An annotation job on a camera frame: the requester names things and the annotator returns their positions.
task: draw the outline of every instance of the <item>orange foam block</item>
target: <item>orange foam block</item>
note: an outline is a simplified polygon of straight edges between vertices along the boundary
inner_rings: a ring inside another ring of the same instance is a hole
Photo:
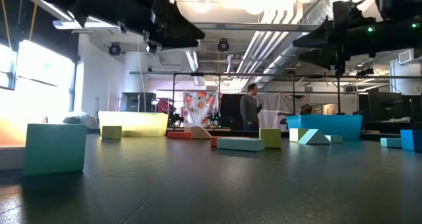
[[[168,138],[190,139],[191,136],[190,132],[167,132]]]
[[[217,140],[219,138],[232,138],[232,137],[227,137],[227,136],[213,136],[211,137],[211,148],[216,148],[217,147]]]

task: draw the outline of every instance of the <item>floor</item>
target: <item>floor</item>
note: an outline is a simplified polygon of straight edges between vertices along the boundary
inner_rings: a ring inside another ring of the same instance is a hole
[[[88,135],[82,173],[0,173],[0,223],[422,223],[422,154],[379,142],[259,153]]]

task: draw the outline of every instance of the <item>man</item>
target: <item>man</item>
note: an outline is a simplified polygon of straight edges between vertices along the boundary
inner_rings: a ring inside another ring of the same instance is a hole
[[[258,113],[262,109],[262,103],[257,107],[254,96],[258,93],[258,86],[252,83],[248,86],[248,93],[240,99],[240,114],[243,118],[243,130],[258,131]]]
[[[306,105],[302,105],[301,106],[301,111],[299,112],[300,115],[312,115],[312,106],[309,104]],[[285,113],[285,112],[278,112],[277,113],[278,116],[280,115],[284,115],[284,116],[290,116],[290,115],[294,115],[292,113]]]

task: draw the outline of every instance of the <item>floral curtain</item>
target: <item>floral curtain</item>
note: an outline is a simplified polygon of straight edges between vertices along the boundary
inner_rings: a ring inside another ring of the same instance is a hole
[[[184,92],[183,117],[186,123],[206,127],[211,121],[206,119],[218,112],[217,92]]]

